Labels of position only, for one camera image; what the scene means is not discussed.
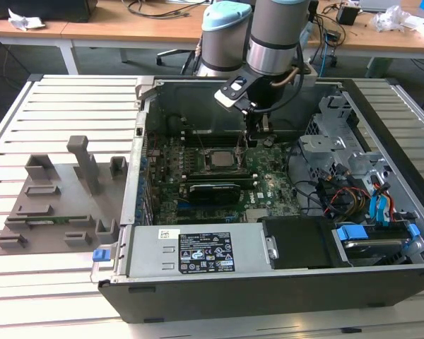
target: warning label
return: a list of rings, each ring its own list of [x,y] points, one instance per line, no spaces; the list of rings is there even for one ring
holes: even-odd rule
[[[231,235],[224,233],[179,234],[179,272],[234,272]]]

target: blue drive latch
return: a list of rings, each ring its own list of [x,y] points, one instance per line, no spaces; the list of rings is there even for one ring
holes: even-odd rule
[[[363,225],[342,225],[337,229],[339,239],[346,240],[368,239],[368,235]]]
[[[112,252],[109,249],[95,249],[93,251],[93,261],[95,263],[110,261]]]

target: white paper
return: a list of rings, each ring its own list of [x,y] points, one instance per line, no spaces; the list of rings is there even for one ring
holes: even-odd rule
[[[41,28],[45,27],[45,24],[42,23],[40,18],[34,17],[34,18],[26,18],[25,16],[20,16],[18,14],[15,14],[11,11],[11,9],[8,9],[9,12],[9,19],[8,21],[19,30],[31,30],[33,28]]]
[[[405,21],[402,23],[402,26],[411,28],[412,30],[415,30],[419,25],[424,24],[424,18],[421,18],[419,16],[409,16]]]

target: table leg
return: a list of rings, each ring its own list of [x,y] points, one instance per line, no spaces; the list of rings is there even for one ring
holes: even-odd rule
[[[63,55],[64,63],[66,64],[66,68],[68,70],[68,74],[72,76],[78,75],[78,59],[76,50],[72,46],[70,41],[66,41],[59,46],[61,50],[61,54]]]
[[[120,48],[119,49],[119,55],[121,56],[121,62],[128,62],[127,59],[127,50],[125,48]]]
[[[392,58],[372,58],[367,65],[365,78],[384,78],[392,62]]]

